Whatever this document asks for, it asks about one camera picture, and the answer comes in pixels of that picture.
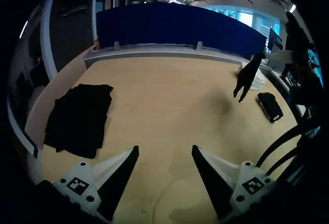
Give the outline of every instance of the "wooden table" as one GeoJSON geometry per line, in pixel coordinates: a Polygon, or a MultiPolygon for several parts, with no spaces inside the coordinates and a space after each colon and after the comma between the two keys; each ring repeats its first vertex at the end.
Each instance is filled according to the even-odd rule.
{"type": "MultiPolygon", "coordinates": [[[[82,160],[99,163],[139,145],[140,156],[115,213],[116,223],[216,223],[209,196],[191,156],[192,145],[233,163],[257,162],[296,121],[267,81],[283,118],[271,124],[249,91],[233,98],[235,64],[194,58],[120,58],[94,63],[76,83],[114,87],[102,149],[95,159],[45,145],[42,174],[56,180],[82,160]]],[[[275,151],[264,170],[295,147],[294,138],[275,151]]],[[[285,163],[273,178],[287,166],[285,163]]]]}

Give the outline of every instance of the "folded black shirt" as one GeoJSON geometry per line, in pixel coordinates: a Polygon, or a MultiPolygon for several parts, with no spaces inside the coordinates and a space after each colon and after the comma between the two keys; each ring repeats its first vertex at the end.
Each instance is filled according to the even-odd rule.
{"type": "Polygon", "coordinates": [[[102,147],[104,125],[112,98],[109,85],[80,84],[55,101],[44,143],[56,151],[94,158],[102,147]]]}

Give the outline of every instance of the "blue partition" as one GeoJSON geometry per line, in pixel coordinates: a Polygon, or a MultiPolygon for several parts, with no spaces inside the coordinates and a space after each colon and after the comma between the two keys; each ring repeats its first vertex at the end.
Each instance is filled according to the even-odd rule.
{"type": "Polygon", "coordinates": [[[263,52],[266,37],[233,18],[200,7],[154,3],[122,6],[98,12],[101,48],[115,41],[129,44],[187,44],[239,54],[250,59],[263,52]]]}

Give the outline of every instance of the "computer monitor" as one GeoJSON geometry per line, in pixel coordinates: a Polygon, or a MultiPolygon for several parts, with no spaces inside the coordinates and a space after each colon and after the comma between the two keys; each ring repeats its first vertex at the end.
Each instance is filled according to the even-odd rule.
{"type": "Polygon", "coordinates": [[[276,45],[279,49],[282,50],[282,39],[276,34],[276,32],[271,28],[270,36],[269,36],[269,43],[267,48],[269,50],[273,50],[273,45],[276,45]]]}

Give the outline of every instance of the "black glove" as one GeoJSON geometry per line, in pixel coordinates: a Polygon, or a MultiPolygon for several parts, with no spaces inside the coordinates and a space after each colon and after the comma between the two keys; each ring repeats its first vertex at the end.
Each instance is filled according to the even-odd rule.
{"type": "Polygon", "coordinates": [[[262,58],[265,58],[264,53],[258,53],[254,57],[254,59],[250,61],[245,66],[245,68],[243,68],[238,73],[238,81],[236,82],[236,87],[235,90],[233,91],[233,96],[235,98],[239,90],[243,87],[243,92],[239,99],[239,103],[243,100],[243,98],[245,98],[246,94],[248,93],[248,90],[250,89],[251,84],[253,83],[253,80],[257,73],[258,67],[262,61],[262,58]]]}

